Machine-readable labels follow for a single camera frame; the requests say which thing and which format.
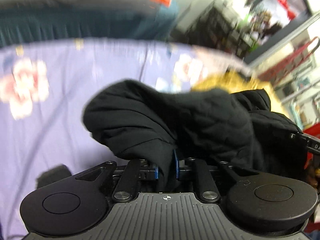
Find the crosshair symbol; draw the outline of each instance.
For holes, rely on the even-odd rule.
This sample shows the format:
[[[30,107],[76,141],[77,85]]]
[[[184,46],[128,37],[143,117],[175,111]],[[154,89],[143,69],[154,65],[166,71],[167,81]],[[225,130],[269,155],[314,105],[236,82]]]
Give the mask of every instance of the crosshair symbol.
[[[167,196],[164,196],[163,199],[166,200],[166,201],[168,201],[168,200],[172,199],[172,197],[170,197],[170,196],[167,195]]]

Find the black round pad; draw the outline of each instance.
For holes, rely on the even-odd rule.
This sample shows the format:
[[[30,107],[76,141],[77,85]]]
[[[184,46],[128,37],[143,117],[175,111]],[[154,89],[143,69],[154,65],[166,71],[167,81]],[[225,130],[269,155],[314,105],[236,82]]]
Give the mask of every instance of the black round pad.
[[[304,223],[313,213],[316,191],[295,179],[268,173],[245,177],[228,192],[231,217],[256,232],[277,232]]]
[[[263,185],[257,187],[254,193],[258,198],[271,202],[286,201],[293,196],[293,191],[283,185]]]
[[[47,197],[43,201],[43,207],[53,214],[67,214],[80,205],[80,198],[71,193],[58,193]]]
[[[96,225],[106,214],[108,205],[102,193],[90,188],[89,182],[85,184],[70,187],[53,183],[27,195],[20,214],[28,231],[45,236],[70,236]]]

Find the blue clip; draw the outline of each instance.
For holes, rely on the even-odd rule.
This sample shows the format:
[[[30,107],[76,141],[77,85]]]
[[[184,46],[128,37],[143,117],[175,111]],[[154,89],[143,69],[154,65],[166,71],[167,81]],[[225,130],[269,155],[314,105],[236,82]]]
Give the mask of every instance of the blue clip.
[[[176,150],[173,150],[173,154],[174,154],[174,158],[175,158],[175,161],[176,161],[176,179],[179,179],[179,160],[178,160],[178,157],[177,157]]]
[[[159,168],[155,165],[155,179],[159,179]]]

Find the yellow object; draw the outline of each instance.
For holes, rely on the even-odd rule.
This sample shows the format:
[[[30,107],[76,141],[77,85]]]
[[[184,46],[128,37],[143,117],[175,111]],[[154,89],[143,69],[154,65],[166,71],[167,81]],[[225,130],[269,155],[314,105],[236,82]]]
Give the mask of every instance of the yellow object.
[[[84,40],[83,39],[75,39],[75,43],[76,43],[76,50],[83,49],[83,46],[84,46]]]
[[[272,85],[269,82],[262,82],[259,79],[251,78],[245,82],[235,71],[226,72],[223,75],[210,75],[205,80],[194,85],[192,91],[207,91],[213,88],[220,88],[228,93],[237,93],[245,90],[264,89],[271,100],[271,111],[284,114],[289,117],[287,111],[282,107]]]
[[[315,174],[316,174],[316,177],[320,177],[320,168],[316,168]]]
[[[16,53],[17,53],[17,56],[19,56],[19,57],[23,56],[24,51],[23,51],[23,46],[22,45],[19,45],[19,46],[16,47]]]

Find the black fabric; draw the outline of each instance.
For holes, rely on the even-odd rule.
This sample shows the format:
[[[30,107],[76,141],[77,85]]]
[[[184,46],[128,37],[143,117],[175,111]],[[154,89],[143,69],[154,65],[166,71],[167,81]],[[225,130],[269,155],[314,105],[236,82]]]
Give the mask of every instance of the black fabric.
[[[128,80],[100,92],[86,107],[83,122],[117,157],[157,164],[158,189],[165,190],[176,148],[185,157],[216,155],[245,168],[292,178],[302,174],[304,149],[274,134],[301,131],[270,109],[264,90],[164,94]]]
[[[37,179],[37,189],[70,176],[72,176],[72,174],[69,168],[66,165],[59,165],[40,175]]]

